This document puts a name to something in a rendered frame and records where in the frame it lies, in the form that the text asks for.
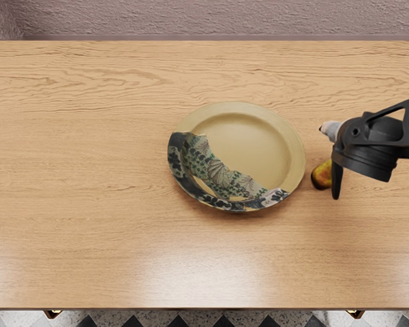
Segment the yellow orange pear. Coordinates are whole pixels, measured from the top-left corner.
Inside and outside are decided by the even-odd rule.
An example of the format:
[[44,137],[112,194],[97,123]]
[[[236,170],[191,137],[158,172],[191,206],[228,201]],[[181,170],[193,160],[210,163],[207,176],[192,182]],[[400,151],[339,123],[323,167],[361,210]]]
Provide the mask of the yellow orange pear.
[[332,186],[332,161],[329,159],[317,165],[311,172],[311,181],[318,190],[330,189]]

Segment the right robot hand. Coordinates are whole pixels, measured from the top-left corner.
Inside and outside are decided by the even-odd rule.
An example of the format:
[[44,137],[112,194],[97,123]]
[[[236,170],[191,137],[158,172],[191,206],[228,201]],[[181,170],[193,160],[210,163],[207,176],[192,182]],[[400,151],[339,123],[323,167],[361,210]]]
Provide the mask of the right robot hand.
[[[339,121],[327,121],[320,126],[320,132],[328,137],[329,141],[333,144],[337,141],[337,135],[343,122]],[[334,159],[331,162],[331,194],[334,200],[339,199],[342,177],[344,170],[343,168],[335,163]]]

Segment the beige plate with leaf pattern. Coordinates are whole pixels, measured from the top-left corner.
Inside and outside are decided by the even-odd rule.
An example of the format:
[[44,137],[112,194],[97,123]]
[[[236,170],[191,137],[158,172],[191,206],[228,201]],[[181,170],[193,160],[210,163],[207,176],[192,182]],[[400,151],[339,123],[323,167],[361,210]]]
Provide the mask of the beige plate with leaf pattern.
[[297,130],[247,102],[218,102],[189,113],[172,132],[167,157],[185,193],[233,213],[279,204],[297,189],[306,167]]

